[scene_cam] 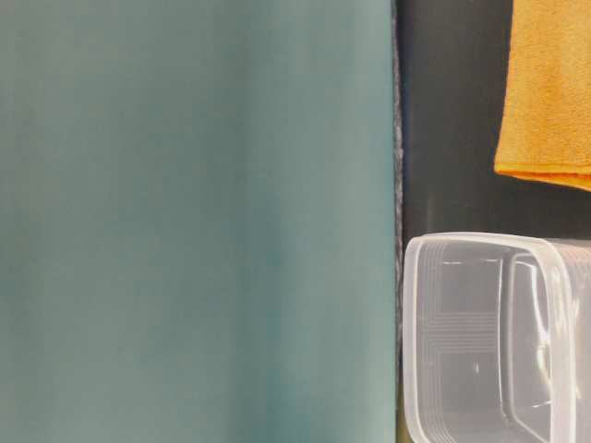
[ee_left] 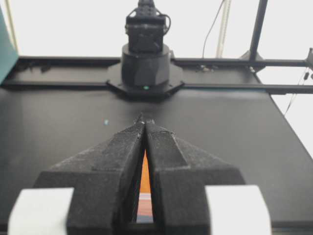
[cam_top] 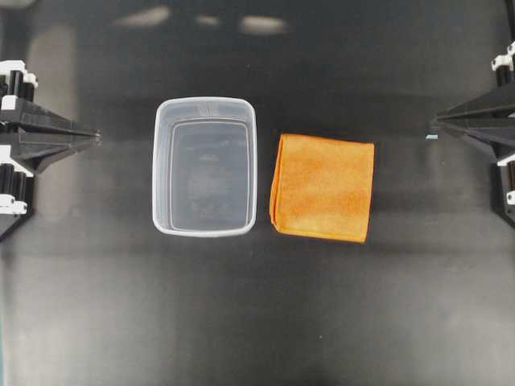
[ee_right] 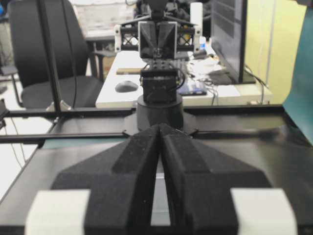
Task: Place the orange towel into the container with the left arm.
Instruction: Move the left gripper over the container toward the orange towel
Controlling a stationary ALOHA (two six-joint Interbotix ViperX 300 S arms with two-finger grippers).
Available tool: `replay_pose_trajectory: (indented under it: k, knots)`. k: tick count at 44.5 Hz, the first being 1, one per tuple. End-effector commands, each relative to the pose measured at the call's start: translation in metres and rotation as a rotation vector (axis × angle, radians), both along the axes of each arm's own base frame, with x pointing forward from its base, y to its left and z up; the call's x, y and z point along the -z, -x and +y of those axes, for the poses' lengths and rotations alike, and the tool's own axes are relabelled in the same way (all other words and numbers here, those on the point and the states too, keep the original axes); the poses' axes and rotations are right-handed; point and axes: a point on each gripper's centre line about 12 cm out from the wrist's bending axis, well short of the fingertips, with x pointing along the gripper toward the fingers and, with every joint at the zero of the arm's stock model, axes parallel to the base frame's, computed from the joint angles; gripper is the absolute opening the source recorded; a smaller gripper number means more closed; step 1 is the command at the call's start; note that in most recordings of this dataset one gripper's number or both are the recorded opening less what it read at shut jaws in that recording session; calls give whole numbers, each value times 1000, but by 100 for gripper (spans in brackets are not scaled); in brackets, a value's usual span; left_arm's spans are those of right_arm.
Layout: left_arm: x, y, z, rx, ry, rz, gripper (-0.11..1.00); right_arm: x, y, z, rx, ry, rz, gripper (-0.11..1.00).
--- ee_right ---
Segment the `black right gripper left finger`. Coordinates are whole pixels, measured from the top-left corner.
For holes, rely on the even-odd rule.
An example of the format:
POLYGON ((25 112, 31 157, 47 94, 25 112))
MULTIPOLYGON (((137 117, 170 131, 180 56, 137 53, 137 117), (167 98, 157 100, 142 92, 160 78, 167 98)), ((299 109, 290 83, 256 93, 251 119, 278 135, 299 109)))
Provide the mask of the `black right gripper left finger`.
POLYGON ((39 191, 26 218, 27 235, 132 235, 150 226, 159 127, 60 171, 39 191))

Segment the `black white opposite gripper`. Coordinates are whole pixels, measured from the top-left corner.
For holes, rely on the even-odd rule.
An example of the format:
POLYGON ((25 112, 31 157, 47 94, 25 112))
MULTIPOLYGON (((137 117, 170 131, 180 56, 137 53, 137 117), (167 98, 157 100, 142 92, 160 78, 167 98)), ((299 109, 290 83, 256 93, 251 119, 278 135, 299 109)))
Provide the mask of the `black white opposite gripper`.
POLYGON ((138 51, 142 59, 174 60, 200 51, 201 26, 182 16, 177 0, 143 0, 139 16, 114 26, 115 52, 138 51))

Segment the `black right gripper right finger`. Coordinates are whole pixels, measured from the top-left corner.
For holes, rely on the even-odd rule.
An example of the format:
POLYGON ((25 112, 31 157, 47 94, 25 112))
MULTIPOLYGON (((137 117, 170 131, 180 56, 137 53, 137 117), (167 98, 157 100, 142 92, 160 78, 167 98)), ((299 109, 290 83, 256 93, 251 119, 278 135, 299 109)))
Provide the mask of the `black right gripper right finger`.
POLYGON ((160 126, 165 177, 183 224, 195 235, 295 235, 285 192, 264 172, 166 124, 160 126))

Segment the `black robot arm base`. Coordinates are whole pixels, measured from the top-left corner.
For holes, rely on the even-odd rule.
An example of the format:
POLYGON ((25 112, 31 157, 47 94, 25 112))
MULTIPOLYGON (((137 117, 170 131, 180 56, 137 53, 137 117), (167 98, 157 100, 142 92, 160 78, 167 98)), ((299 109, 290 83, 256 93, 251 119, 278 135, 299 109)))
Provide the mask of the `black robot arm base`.
POLYGON ((140 73, 143 95, 137 100, 137 126, 145 130, 165 123, 173 128, 183 128, 182 97, 178 89, 184 84, 185 73, 168 60, 147 60, 148 68, 140 73))

